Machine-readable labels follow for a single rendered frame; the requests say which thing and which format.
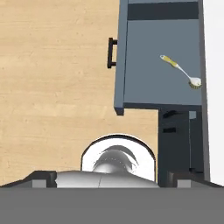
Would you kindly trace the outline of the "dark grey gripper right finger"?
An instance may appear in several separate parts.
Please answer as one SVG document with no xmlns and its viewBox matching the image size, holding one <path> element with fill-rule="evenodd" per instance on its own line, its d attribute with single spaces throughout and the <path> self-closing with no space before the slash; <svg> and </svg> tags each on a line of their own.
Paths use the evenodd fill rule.
<svg viewBox="0 0 224 224">
<path fill-rule="evenodd" d="M 204 180 L 196 174 L 190 172 L 171 172 L 167 173 L 167 187 L 174 188 L 203 188 L 214 187 L 222 188 L 222 185 L 217 185 L 210 181 Z"/>
</svg>

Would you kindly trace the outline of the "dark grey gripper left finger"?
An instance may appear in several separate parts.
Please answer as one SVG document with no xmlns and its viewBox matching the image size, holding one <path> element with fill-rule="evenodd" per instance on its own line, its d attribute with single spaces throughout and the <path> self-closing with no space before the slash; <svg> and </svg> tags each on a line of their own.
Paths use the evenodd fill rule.
<svg viewBox="0 0 224 224">
<path fill-rule="evenodd" d="M 56 171 L 33 171 L 27 177 L 10 182 L 3 187 L 56 188 Z"/>
</svg>

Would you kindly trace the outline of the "yellow and white dish brush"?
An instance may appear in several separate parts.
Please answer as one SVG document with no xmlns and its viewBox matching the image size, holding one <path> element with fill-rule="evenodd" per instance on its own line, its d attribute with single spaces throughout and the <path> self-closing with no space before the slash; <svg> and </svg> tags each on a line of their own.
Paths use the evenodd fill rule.
<svg viewBox="0 0 224 224">
<path fill-rule="evenodd" d="M 165 55 L 160 55 L 159 58 L 162 61 L 170 64 L 172 67 L 177 68 L 179 71 L 181 71 L 188 78 L 188 84 L 191 88 L 199 89 L 202 87 L 201 78 L 190 76 L 176 61 Z"/>
</svg>

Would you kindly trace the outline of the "blue-grey open drawer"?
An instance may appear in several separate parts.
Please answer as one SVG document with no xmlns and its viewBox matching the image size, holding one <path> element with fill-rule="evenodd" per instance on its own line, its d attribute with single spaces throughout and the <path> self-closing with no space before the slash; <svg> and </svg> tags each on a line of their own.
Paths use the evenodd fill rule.
<svg viewBox="0 0 224 224">
<path fill-rule="evenodd" d="M 201 0 L 120 0 L 114 108 L 200 111 Z"/>
</svg>

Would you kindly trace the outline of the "dark blue-grey cabinet run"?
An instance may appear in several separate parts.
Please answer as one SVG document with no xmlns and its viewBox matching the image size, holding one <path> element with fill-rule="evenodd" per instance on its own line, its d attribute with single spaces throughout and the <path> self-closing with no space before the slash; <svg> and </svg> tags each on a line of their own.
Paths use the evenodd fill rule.
<svg viewBox="0 0 224 224">
<path fill-rule="evenodd" d="M 207 153 L 203 148 L 202 113 L 177 111 L 163 118 L 170 110 L 158 112 L 157 182 L 167 187 L 168 172 L 190 172 L 209 180 Z M 176 128 L 176 133 L 163 133 L 164 128 Z"/>
</svg>

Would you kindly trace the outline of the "white and black round thing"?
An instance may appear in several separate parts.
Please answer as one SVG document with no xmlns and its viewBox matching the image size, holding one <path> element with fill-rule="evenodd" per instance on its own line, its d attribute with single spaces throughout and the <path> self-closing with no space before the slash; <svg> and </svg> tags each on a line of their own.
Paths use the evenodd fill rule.
<svg viewBox="0 0 224 224">
<path fill-rule="evenodd" d="M 58 188 L 158 188 L 156 158 L 134 136 L 112 134 L 93 141 L 79 171 L 59 171 Z"/>
</svg>

